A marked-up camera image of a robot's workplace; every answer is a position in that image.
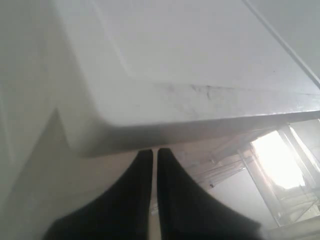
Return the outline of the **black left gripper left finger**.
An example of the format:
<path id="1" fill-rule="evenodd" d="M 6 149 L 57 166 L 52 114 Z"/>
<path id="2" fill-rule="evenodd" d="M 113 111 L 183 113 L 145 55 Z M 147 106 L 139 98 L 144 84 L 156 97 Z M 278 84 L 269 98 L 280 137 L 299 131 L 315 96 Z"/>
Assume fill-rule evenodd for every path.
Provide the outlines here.
<path id="1" fill-rule="evenodd" d="M 57 219 L 45 240 L 146 240 L 152 192 L 153 152 L 141 150 L 102 195 Z"/>

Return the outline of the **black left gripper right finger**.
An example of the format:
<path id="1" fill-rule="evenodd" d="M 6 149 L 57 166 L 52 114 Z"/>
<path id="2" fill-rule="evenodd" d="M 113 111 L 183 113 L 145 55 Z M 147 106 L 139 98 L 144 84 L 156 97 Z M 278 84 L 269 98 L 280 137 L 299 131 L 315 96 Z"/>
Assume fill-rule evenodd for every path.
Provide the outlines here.
<path id="1" fill-rule="evenodd" d="M 263 240 L 261 224 L 202 189 L 169 148 L 157 152 L 157 203 L 163 240 Z"/>

